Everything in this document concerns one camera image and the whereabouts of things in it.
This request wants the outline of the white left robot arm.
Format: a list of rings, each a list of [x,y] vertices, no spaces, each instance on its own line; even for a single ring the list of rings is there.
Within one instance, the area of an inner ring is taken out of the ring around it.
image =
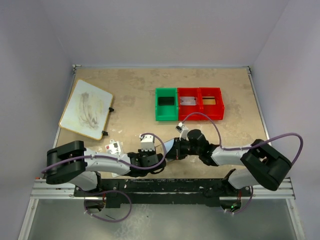
[[[154,150],[102,153],[86,148],[81,140],[50,149],[46,156],[42,173],[48,185],[71,183],[91,196],[103,191],[101,172],[137,178],[157,174],[166,166],[164,155]]]

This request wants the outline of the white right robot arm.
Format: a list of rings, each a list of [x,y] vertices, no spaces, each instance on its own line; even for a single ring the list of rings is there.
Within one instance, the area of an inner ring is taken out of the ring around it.
[[[228,196],[255,185],[276,191],[293,164],[275,148],[262,142],[256,139],[252,144],[226,150],[209,143],[201,130],[193,129],[188,131],[186,138],[175,137],[164,143],[165,159],[175,161],[197,156],[207,166],[244,166],[244,169],[231,170],[224,178],[222,190]]]

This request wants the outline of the brown leather card holder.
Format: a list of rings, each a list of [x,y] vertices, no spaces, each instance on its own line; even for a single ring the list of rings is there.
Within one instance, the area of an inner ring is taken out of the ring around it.
[[[178,157],[178,150],[177,150],[177,138],[172,138],[166,142],[164,142],[164,144],[160,144],[158,146],[160,151],[165,151],[165,161],[166,162],[173,162],[175,160],[177,160]]]

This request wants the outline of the white magnetic stripe card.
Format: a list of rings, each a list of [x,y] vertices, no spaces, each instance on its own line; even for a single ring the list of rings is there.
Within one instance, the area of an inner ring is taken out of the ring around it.
[[[194,96],[180,96],[179,103],[181,106],[196,106],[197,98]]]

